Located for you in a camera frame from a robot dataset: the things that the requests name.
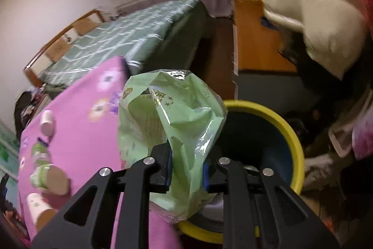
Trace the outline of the green plastic wrapper bag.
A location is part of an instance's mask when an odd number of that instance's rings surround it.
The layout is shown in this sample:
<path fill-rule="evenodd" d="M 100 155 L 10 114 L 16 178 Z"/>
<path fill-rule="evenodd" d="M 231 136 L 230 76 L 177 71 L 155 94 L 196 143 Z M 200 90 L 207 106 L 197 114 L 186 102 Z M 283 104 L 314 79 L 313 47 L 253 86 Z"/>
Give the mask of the green plastic wrapper bag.
<path fill-rule="evenodd" d="M 150 207 L 176 224 L 213 196 L 202 185 L 205 159 L 223 129 L 227 109 L 199 77 L 186 70 L 156 70 L 128 79 L 118 107 L 117 146 L 130 168 L 168 142 L 173 172 L 167 193 L 150 195 Z"/>

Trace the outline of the right brown pillow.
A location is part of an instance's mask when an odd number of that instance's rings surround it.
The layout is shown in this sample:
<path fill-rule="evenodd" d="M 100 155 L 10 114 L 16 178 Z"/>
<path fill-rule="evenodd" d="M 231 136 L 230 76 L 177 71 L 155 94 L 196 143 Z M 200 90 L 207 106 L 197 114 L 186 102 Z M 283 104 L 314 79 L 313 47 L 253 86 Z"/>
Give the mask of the right brown pillow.
<path fill-rule="evenodd" d="M 79 36 L 84 36 L 93 29 L 97 28 L 100 23 L 92 21 L 90 18 L 83 18 L 73 23 L 73 27 L 77 31 Z"/>

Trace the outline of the cream puffer jacket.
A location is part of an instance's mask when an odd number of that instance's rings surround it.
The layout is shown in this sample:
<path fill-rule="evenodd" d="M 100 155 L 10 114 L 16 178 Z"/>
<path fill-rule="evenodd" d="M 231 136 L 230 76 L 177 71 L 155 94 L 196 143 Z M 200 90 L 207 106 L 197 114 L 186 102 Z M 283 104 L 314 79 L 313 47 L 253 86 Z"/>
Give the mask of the cream puffer jacket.
<path fill-rule="evenodd" d="M 306 52 L 341 79 L 358 59 L 368 32 L 362 0 L 262 0 L 265 17 L 302 33 Z"/>

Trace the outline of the white green cup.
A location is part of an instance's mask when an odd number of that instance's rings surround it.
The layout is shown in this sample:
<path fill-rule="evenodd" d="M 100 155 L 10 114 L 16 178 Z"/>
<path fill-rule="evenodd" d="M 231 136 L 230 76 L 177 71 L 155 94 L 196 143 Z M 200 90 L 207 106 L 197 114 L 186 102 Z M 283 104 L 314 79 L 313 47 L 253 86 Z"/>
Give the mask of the white green cup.
<path fill-rule="evenodd" d="M 30 176 L 34 188 L 53 195 L 66 195 L 69 192 L 69 178 L 65 172 L 54 164 L 38 166 Z"/>

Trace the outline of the yellow rimmed trash bin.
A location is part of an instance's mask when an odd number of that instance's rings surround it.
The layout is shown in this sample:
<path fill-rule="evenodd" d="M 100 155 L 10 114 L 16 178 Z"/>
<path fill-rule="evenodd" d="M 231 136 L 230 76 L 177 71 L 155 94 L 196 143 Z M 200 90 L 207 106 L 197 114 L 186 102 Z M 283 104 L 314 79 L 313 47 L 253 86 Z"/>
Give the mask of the yellow rimmed trash bin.
<path fill-rule="evenodd" d="M 223 248 L 304 248 L 308 215 L 302 146 L 290 125 L 271 109 L 228 100 L 228 116 L 215 144 L 224 174 L 223 222 L 195 214 L 180 230 Z"/>

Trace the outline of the orange wooden desk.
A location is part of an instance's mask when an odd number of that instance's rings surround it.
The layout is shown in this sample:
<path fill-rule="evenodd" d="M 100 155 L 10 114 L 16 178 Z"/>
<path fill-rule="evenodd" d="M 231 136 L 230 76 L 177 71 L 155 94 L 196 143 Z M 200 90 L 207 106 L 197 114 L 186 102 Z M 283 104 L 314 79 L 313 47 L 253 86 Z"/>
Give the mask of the orange wooden desk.
<path fill-rule="evenodd" d="M 261 0 L 232 0 L 235 22 L 235 65 L 238 72 L 295 74 L 295 66 L 282 57 L 280 34 L 262 25 Z"/>

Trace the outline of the green label clear jar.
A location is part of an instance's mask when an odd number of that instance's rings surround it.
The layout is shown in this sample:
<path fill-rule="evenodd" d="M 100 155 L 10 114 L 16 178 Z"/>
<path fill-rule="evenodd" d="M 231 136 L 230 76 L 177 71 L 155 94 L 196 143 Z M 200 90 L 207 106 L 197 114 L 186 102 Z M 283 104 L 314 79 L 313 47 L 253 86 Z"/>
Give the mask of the green label clear jar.
<path fill-rule="evenodd" d="M 42 140 L 37 140 L 32 146 L 31 150 L 32 161 L 34 168 L 38 168 L 41 165 L 51 163 L 51 155 L 49 153 L 49 146 Z"/>

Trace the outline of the white pill bottle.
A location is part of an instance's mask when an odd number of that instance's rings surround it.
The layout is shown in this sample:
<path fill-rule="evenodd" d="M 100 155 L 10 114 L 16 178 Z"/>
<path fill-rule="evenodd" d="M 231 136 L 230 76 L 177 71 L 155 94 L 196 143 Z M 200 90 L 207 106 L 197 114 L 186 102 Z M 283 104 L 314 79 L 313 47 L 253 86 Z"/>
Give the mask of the white pill bottle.
<path fill-rule="evenodd" d="M 44 136 L 52 137 L 55 130 L 54 114 L 51 110 L 45 110 L 41 115 L 40 129 Z"/>

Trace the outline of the black clothes on nightstand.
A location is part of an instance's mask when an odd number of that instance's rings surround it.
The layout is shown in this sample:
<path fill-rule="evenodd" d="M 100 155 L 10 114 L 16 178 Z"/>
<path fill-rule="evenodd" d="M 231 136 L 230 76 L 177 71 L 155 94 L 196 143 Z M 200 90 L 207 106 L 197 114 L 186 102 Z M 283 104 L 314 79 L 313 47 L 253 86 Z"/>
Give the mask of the black clothes on nightstand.
<path fill-rule="evenodd" d="M 14 105 L 14 127 L 16 130 L 16 138 L 21 139 L 21 134 L 29 121 L 32 119 L 38 105 L 43 98 L 42 90 L 35 89 L 32 91 L 24 91 Z"/>

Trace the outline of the wooden headboard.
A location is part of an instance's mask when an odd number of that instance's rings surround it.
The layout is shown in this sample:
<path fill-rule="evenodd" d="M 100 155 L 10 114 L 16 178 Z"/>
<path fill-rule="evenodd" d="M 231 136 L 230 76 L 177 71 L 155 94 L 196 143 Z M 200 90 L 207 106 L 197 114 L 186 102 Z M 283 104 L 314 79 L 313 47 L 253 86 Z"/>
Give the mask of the wooden headboard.
<path fill-rule="evenodd" d="M 97 28 L 105 19 L 99 10 L 91 10 L 64 28 L 45 46 L 43 46 L 30 62 L 23 68 L 28 81 L 36 88 L 44 82 L 39 78 L 50 64 L 58 62 L 70 49 L 75 40 Z"/>

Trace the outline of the brown pillow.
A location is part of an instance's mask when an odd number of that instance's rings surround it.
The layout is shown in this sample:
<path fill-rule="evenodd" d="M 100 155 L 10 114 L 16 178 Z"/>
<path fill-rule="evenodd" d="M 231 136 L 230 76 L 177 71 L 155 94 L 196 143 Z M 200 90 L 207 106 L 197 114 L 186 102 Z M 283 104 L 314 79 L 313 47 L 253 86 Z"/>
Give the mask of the brown pillow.
<path fill-rule="evenodd" d="M 64 38 L 60 37 L 48 47 L 45 55 L 52 62 L 56 63 L 69 51 L 70 47 L 71 45 Z"/>
<path fill-rule="evenodd" d="M 97 28 L 100 23 L 92 21 L 90 18 L 83 18 L 73 23 L 73 27 L 77 31 L 79 36 L 84 36 L 93 29 Z"/>

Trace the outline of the pink floral tablecloth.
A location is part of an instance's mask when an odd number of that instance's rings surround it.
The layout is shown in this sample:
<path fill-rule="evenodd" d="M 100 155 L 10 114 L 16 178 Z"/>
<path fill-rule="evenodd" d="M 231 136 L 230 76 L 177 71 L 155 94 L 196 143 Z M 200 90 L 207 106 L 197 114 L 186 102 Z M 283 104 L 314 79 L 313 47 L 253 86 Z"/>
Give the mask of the pink floral tablecloth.
<path fill-rule="evenodd" d="M 47 107 L 55 119 L 52 137 L 40 129 L 42 112 L 21 135 L 18 192 L 32 248 L 179 248 L 174 228 L 149 209 L 150 155 L 129 169 L 117 146 L 118 107 L 128 79 L 122 57 L 102 63 L 60 93 Z M 49 146 L 51 164 L 69 178 L 69 192 L 34 188 L 31 150 Z M 27 196 L 39 193 L 56 215 L 37 232 Z"/>

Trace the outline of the green plaid bed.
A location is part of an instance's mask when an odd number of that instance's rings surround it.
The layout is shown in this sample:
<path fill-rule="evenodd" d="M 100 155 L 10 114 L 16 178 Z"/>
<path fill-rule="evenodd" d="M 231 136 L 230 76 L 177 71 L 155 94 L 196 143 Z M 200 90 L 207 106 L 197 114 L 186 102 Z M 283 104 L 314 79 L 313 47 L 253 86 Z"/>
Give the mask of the green plaid bed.
<path fill-rule="evenodd" d="M 116 56 L 132 75 L 189 68 L 209 17 L 201 0 L 167 1 L 120 16 L 75 39 L 38 77 L 51 85 L 71 85 Z"/>

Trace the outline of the left brown pillow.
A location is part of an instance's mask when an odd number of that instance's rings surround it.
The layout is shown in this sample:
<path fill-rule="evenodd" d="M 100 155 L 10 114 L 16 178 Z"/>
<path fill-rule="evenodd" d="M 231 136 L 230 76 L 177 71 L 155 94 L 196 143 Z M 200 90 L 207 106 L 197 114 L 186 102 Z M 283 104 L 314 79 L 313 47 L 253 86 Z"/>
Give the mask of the left brown pillow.
<path fill-rule="evenodd" d="M 52 62 L 56 63 L 69 51 L 70 47 L 71 45 L 64 38 L 60 37 L 48 47 L 45 55 Z"/>

